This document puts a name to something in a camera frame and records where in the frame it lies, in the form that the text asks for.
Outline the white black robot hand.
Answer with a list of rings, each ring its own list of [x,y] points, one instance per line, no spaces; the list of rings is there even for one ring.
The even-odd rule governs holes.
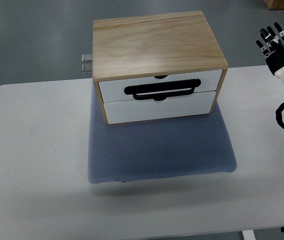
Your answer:
[[[265,62],[273,76],[284,84],[284,30],[278,22],[274,27],[260,29],[261,40],[256,44],[265,57]]]

